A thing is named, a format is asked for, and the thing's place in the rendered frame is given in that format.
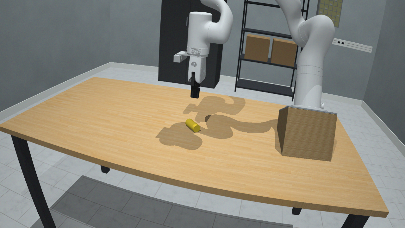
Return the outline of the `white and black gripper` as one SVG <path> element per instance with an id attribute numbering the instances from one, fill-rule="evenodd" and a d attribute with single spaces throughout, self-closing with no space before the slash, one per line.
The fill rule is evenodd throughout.
<path id="1" fill-rule="evenodd" d="M 206 76 L 206 56 L 193 56 L 190 55 L 189 69 L 188 69 L 188 82 L 191 82 L 190 97 L 198 98 L 200 93 L 200 84 Z M 194 65 L 195 64 L 195 65 Z"/>

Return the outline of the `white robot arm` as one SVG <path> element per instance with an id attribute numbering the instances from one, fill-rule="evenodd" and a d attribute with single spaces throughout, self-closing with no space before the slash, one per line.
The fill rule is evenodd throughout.
<path id="1" fill-rule="evenodd" d="M 296 45 L 303 48 L 297 61 L 294 105 L 314 110 L 324 109 L 321 103 L 324 58 L 333 42 L 335 27 L 325 15 L 304 20 L 300 0 L 275 0 L 282 9 L 290 35 Z M 201 0 L 201 3 L 221 13 L 219 22 L 212 22 L 212 14 L 190 12 L 187 51 L 174 55 L 174 62 L 181 62 L 191 54 L 209 54 L 210 43 L 224 44 L 228 41 L 233 15 L 224 0 Z"/>

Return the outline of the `yellow cylinder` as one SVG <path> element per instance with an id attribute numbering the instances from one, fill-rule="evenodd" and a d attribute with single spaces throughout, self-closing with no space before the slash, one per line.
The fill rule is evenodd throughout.
<path id="1" fill-rule="evenodd" d="M 201 126 L 199 126 L 196 122 L 194 122 L 192 119 L 187 119 L 185 124 L 192 129 L 194 132 L 198 132 L 201 129 Z"/>

